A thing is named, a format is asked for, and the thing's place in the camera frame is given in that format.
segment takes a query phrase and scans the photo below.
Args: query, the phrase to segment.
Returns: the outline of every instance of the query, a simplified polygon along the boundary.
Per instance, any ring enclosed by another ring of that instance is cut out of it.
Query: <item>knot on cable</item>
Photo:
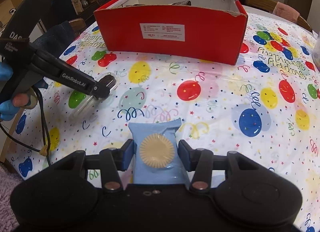
[[[40,150],[39,154],[44,156],[44,157],[47,157],[47,155],[48,155],[47,150],[48,150],[48,146],[45,145],[45,146],[42,147],[42,149]]]

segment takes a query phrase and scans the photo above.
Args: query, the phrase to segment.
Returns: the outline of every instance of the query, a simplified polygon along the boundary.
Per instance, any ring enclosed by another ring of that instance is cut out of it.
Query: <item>white label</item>
[[[184,25],[162,23],[140,23],[144,39],[185,41]]]

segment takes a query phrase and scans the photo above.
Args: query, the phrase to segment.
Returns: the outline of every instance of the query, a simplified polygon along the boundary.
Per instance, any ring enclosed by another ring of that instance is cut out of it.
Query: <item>beige circle on package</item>
[[[142,161],[152,168],[164,168],[174,158],[174,147],[166,137],[159,133],[147,136],[140,145]]]

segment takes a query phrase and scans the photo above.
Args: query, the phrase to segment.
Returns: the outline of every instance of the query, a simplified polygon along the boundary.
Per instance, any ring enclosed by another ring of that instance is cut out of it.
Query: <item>green balloon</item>
[[[91,57],[91,59],[93,61],[97,61],[99,59],[102,59],[103,56],[106,54],[107,52],[104,50],[104,51],[97,51],[95,52],[95,54]]]
[[[269,40],[270,40],[269,35],[266,34],[266,33],[264,33],[263,31],[258,31],[258,32],[257,32],[257,35],[258,35],[260,38],[264,39],[265,41],[269,41]]]
[[[309,84],[309,85],[308,85],[308,92],[309,92],[309,95],[310,95],[313,99],[317,99],[317,98],[318,98],[317,89],[315,89],[312,84]]]
[[[71,93],[71,96],[69,97],[69,107],[71,109],[74,109],[76,108],[84,98],[86,98],[87,95],[85,95],[84,93],[81,93],[81,92],[78,92],[76,90],[74,90],[72,93]]]

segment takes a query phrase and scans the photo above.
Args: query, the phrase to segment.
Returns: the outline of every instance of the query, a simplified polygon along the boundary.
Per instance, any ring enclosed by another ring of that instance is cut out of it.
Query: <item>blue glove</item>
[[[5,63],[0,63],[0,81],[8,81],[12,75],[12,68]],[[48,88],[48,84],[43,79],[40,80],[36,86],[38,88]],[[12,101],[8,100],[0,104],[0,119],[4,121],[12,120],[20,107],[27,106],[29,103],[31,103],[31,100],[28,94],[17,94]]]

